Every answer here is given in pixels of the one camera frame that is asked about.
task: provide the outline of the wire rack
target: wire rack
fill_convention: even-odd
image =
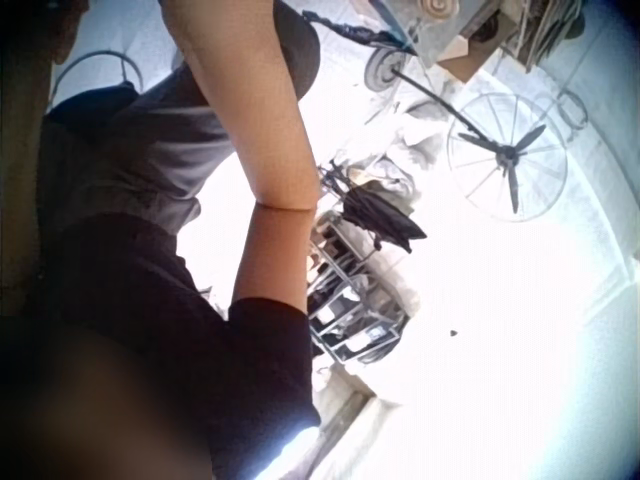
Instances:
[[[312,237],[318,265],[307,289],[311,335],[338,363],[373,363],[395,348],[409,317],[367,265],[376,250],[362,255],[342,232],[341,222],[336,212],[329,212]]]

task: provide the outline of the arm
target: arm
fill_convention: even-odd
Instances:
[[[306,310],[315,162],[270,0],[167,0],[167,26],[229,133],[256,197],[234,300]]]

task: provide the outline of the fan blade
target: fan blade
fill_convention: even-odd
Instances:
[[[516,177],[516,167],[513,164],[510,164],[507,172],[509,175],[509,193],[511,193],[511,206],[513,207],[513,213],[518,213],[518,177]]]
[[[485,150],[489,150],[493,153],[500,153],[500,145],[497,145],[488,140],[482,140],[481,138],[474,137],[473,135],[469,135],[467,133],[459,133],[458,136],[463,140],[472,143],[476,147],[484,148]]]
[[[533,142],[535,142],[538,139],[538,137],[542,135],[542,132],[546,130],[546,128],[547,128],[546,125],[540,125],[534,128],[533,130],[531,130],[530,132],[528,132],[524,137],[520,139],[520,141],[514,147],[516,149],[516,152],[521,152],[522,150],[527,148],[529,145],[531,145]]]

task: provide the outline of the hair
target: hair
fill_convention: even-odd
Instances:
[[[0,35],[2,45],[46,28],[50,19],[71,8],[73,0],[3,0]]]

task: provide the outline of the bright light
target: bright light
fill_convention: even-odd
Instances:
[[[311,427],[301,431],[296,438],[282,449],[276,458],[256,480],[277,480],[295,468],[302,457],[309,451],[320,435],[318,427]]]

